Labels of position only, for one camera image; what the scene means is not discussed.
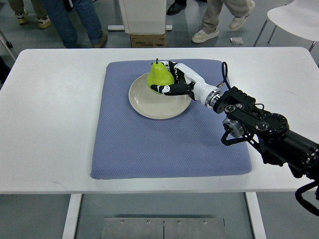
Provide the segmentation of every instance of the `cardboard box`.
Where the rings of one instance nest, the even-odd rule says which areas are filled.
[[[131,34],[132,48],[166,47],[166,33],[163,35]]]

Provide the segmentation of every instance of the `white sneaker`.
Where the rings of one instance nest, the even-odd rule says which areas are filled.
[[[45,29],[52,25],[52,22],[48,16],[46,16],[46,18],[36,17],[36,19],[38,20],[38,27],[41,29]]]
[[[245,24],[247,18],[249,17],[250,13],[254,10],[254,8],[255,8],[255,2],[250,1],[250,7],[248,12],[243,17],[234,17],[234,19],[231,21],[229,25],[229,29],[231,31],[236,31],[240,29]]]
[[[16,18],[18,19],[18,23],[21,24],[26,24],[28,22],[28,11],[24,9],[23,13],[18,13],[15,15]]]
[[[198,33],[196,33],[191,40],[195,43],[203,43],[209,39],[215,38],[219,35],[218,28],[211,34],[207,34],[203,30],[200,30]]]

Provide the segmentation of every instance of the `khaki pants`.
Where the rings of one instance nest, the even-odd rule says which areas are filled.
[[[37,17],[40,17],[40,18],[47,17],[47,13],[40,0],[31,0],[31,3]],[[15,14],[23,13],[24,11],[23,0],[9,0],[9,4]]]
[[[216,30],[223,4],[233,16],[243,17],[249,10],[250,0],[207,0],[207,10],[202,21],[202,29],[207,34]]]

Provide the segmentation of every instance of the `white table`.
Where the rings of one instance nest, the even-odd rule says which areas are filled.
[[[25,50],[0,92],[0,193],[71,193],[79,202],[82,193],[294,191],[310,182],[295,179],[287,165],[263,164],[250,145],[253,169],[245,175],[92,179],[107,65],[156,58],[226,61],[233,86],[284,115],[291,130],[319,142],[319,69],[304,48]]]

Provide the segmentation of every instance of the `small paper on floor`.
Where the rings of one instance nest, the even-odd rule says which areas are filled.
[[[229,39],[232,45],[244,45],[241,37],[230,37]]]

